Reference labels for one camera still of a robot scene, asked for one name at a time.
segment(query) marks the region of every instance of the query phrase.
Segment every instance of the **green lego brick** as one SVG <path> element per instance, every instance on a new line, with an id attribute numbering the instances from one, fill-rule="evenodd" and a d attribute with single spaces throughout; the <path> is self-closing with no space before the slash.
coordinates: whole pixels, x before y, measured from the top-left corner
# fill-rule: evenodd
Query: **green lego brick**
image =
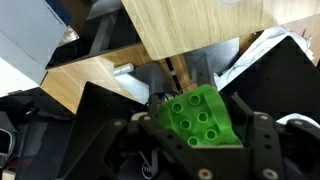
<path id="1" fill-rule="evenodd" d="M 209 85 L 164 103 L 158 118 L 191 146 L 241 145 L 219 92 Z"/>

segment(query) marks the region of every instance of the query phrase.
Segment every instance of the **wooden panel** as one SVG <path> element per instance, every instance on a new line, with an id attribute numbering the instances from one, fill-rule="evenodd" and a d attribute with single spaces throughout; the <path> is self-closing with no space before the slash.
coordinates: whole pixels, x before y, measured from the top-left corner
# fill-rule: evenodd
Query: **wooden panel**
<path id="1" fill-rule="evenodd" d="M 176 76 L 181 86 L 181 90 L 186 93 L 197 87 L 197 84 L 192 82 L 187 70 L 187 65 L 183 54 L 170 57 L 172 67 L 176 72 Z"/>
<path id="2" fill-rule="evenodd" d="M 174 80 L 171 76 L 171 72 L 170 72 L 170 69 L 169 69 L 169 66 L 168 66 L 166 60 L 162 59 L 160 61 L 157 61 L 156 63 L 159 65 L 160 69 L 164 72 L 164 74 L 166 75 L 166 77 L 170 81 L 170 83 L 172 85 L 174 85 L 175 83 L 174 83 Z"/>
<path id="3" fill-rule="evenodd" d="M 312 37 L 310 50 L 313 52 L 314 65 L 317 65 L 320 59 L 320 15 L 304 18 L 283 25 L 284 27 L 295 31 L 306 39 Z"/>
<path id="4" fill-rule="evenodd" d="M 114 64 L 132 63 L 138 67 L 151 61 L 143 45 L 139 44 L 49 69 L 41 88 L 73 113 L 77 112 L 87 81 L 134 100 L 115 80 Z"/>
<path id="5" fill-rule="evenodd" d="M 320 0 L 122 0 L 158 60 L 320 13 Z"/>
<path id="6" fill-rule="evenodd" d="M 258 34 L 254 35 L 252 33 L 239 37 L 239 56 L 242 56 L 251 44 L 259 37 Z"/>

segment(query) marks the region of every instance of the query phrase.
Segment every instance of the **lego stud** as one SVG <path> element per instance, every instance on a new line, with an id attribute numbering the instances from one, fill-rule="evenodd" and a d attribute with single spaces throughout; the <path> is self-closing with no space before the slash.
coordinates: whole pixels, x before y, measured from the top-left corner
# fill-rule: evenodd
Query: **lego stud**
<path id="1" fill-rule="evenodd" d="M 217 137 L 217 132 L 213 129 L 210 129 L 206 132 L 206 138 L 209 140 L 214 140 Z"/>
<path id="2" fill-rule="evenodd" d="M 188 130 L 191 128 L 191 123 L 190 121 L 188 121 L 187 119 L 185 120 L 182 120 L 180 122 L 180 128 L 183 129 L 183 130 Z"/>
<path id="3" fill-rule="evenodd" d="M 209 119 L 209 115 L 205 112 L 201 112 L 198 114 L 198 121 L 205 123 L 207 122 Z"/>
<path id="4" fill-rule="evenodd" d="M 200 102 L 201 102 L 201 98 L 196 94 L 189 97 L 189 103 L 192 105 L 198 105 L 200 104 Z"/>
<path id="5" fill-rule="evenodd" d="M 172 105 L 172 111 L 175 112 L 175 113 L 181 113 L 183 110 L 183 106 L 182 104 L 176 102 L 176 103 L 173 103 Z"/>
<path id="6" fill-rule="evenodd" d="M 188 144 L 189 144 L 190 146 L 196 146 L 196 145 L 199 144 L 199 140 L 198 140 L 198 138 L 196 138 L 196 137 L 194 137 L 194 136 L 191 136 L 191 137 L 189 137 L 189 139 L 188 139 Z"/>

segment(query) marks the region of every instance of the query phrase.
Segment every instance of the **black metal bracket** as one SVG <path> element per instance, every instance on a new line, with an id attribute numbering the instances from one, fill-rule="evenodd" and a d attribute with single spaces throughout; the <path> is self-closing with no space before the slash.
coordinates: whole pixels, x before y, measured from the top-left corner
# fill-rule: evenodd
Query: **black metal bracket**
<path id="1" fill-rule="evenodd" d="M 254 171 L 258 179 L 286 179 L 278 133 L 273 119 L 259 113 L 254 120 Z"/>
<path id="2" fill-rule="evenodd" d="M 249 137 L 252 134 L 250 128 L 253 124 L 254 112 L 243 102 L 237 93 L 225 98 L 225 102 L 232 119 L 235 133 L 239 136 L 243 145 L 249 147 L 249 142 L 251 141 Z"/>
<path id="3" fill-rule="evenodd" d="M 62 179 L 117 179 L 112 168 L 106 165 L 105 155 L 126 127 L 124 120 L 107 121 Z"/>
<path id="4" fill-rule="evenodd" d="M 188 179 L 217 179 L 215 169 L 172 129 L 164 129 L 150 116 L 141 116 L 140 124 L 172 156 Z"/>
<path id="5" fill-rule="evenodd" d="M 286 130 L 295 135 L 311 137 L 313 140 L 320 143 L 320 129 L 307 121 L 298 119 L 289 120 L 286 125 Z"/>

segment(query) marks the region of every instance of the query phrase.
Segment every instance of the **bolt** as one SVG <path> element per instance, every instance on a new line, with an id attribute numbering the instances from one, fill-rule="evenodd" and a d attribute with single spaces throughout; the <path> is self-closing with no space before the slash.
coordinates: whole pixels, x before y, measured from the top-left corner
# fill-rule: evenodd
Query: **bolt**
<path id="1" fill-rule="evenodd" d="M 120 121 L 116 121 L 116 122 L 113 123 L 114 126 L 121 126 L 121 124 L 122 123 Z"/>
<path id="2" fill-rule="evenodd" d="M 201 180 L 210 180 L 212 179 L 212 173 L 208 169 L 200 169 L 198 172 L 198 176 Z"/>
<path id="3" fill-rule="evenodd" d="M 151 118 L 150 118 L 150 116 L 145 116 L 143 119 L 146 121 L 149 121 Z"/>
<path id="4" fill-rule="evenodd" d="M 268 116 L 265 116 L 265 115 L 260 116 L 260 118 L 263 120 L 268 120 Z"/>
<path id="5" fill-rule="evenodd" d="M 275 172 L 272 169 L 264 169 L 262 171 L 262 174 L 268 180 L 277 180 L 277 179 L 279 179 L 279 176 L 278 176 L 277 172 Z"/>
<path id="6" fill-rule="evenodd" d="M 294 121 L 293 123 L 295 123 L 296 125 L 300 125 L 300 126 L 303 125 L 303 123 L 301 121 Z"/>

